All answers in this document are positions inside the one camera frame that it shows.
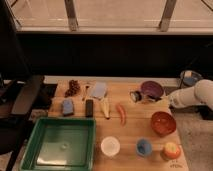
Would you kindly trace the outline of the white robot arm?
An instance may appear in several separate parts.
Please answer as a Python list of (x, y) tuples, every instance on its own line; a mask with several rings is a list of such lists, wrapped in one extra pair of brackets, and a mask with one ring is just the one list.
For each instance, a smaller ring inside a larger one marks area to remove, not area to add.
[(174, 90), (165, 99), (176, 109), (207, 106), (213, 111), (213, 81), (200, 80), (192, 87)]

